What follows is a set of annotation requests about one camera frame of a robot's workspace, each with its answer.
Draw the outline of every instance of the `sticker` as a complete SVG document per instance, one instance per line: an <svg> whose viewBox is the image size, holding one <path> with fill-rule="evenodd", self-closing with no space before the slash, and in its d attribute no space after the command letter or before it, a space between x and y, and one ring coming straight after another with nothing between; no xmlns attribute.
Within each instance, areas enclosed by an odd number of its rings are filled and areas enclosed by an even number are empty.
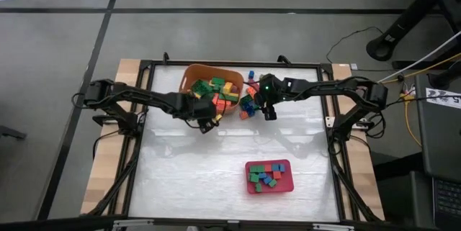
<svg viewBox="0 0 461 231"><path fill-rule="evenodd" d="M445 95L460 95L461 96L461 94L457 94L451 91L426 88L426 97L437 97L437 96L445 96ZM433 99L427 99L427 102L430 102L432 104L438 104L442 106L448 106L448 107L461 109L461 97L433 98Z"/></svg>

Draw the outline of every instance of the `red tray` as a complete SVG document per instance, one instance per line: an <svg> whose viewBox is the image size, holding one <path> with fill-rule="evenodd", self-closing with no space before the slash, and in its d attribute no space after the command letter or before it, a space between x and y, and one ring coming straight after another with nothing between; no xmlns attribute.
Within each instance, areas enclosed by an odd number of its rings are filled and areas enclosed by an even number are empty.
<svg viewBox="0 0 461 231"><path fill-rule="evenodd" d="M283 163L285 165L285 172L282 173L282 178L277 180L277 184L275 184L274 188L271 188L269 185L264 184L262 179L260 179L259 183L261 184L261 192L256 192L255 184L249 181L249 174L250 174L250 166L257 166L257 165L272 165L273 163ZM273 178L272 172L266 172L267 175ZM282 160L266 160L266 161L253 161L247 162L245 164L245 177L246 177L246 189L250 194L263 194L269 192L288 192L293 191L295 185L293 184L293 176L291 174L291 165L289 160L282 159Z"/></svg>

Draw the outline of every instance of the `wooden table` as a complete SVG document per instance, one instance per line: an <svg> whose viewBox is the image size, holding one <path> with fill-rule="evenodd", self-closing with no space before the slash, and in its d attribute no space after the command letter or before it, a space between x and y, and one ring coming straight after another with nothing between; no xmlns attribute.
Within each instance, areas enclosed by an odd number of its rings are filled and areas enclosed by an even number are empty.
<svg viewBox="0 0 461 231"><path fill-rule="evenodd" d="M130 86L134 86L138 78L140 62L141 60L122 59L119 64L115 81L121 81ZM332 68L335 79L339 80L351 75L349 65L333 64ZM144 82L141 84L141 88L145 88L146 86L147 80L144 80ZM351 99L345 96L339 96L338 102L339 109L342 114L348 112L355 105ZM120 105L123 109L127 111L130 110L130 102L123 101L120 102ZM334 115L331 97L327 97L327 105L329 114ZM105 125L102 128L101 135L113 132L115 130L117 130L116 124ZM352 130L352 135L366 140L365 133L363 131ZM86 187L86 193L81 207L81 213L87 213L92 210L113 184L115 174L117 172L120 153L122 150L122 142L122 135L112 135L99 141L96 156L93 162L93 168L89 177L88 186ZM380 195L378 194L375 173L373 171L373 165L370 157L370 151L368 150L367 146L354 139L348 141L346 146L355 189L363 198L367 206L369 206L380 219L384 219ZM122 211L125 185L126 182L120 189L115 213L120 213ZM352 219L349 196L344 187L342 187L342 196L346 218Z"/></svg>

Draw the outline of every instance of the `concrete floor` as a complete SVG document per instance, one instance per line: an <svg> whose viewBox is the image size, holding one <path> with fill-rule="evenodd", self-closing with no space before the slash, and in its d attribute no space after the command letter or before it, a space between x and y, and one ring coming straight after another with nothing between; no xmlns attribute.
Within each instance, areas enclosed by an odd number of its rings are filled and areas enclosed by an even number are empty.
<svg viewBox="0 0 461 231"><path fill-rule="evenodd" d="M115 8L405 9L413 0L117 0ZM0 8L106 8L109 0L7 0ZM103 14L0 13L0 123L28 134L0 139L0 222L36 217ZM323 62L341 37L369 26L386 30L398 15L356 14L112 14L93 79L114 78L121 58ZM439 15L425 18L392 60L416 60L452 35ZM364 47L375 31L355 35L331 53L335 63L386 69ZM387 73L355 72L379 80ZM399 86L390 87L390 99ZM100 128L83 111L50 217L75 217L91 170L91 146ZM374 152L403 157L420 148L406 132L403 107L384 113L387 134L369 140ZM417 132L416 110L411 110Z"/></svg>

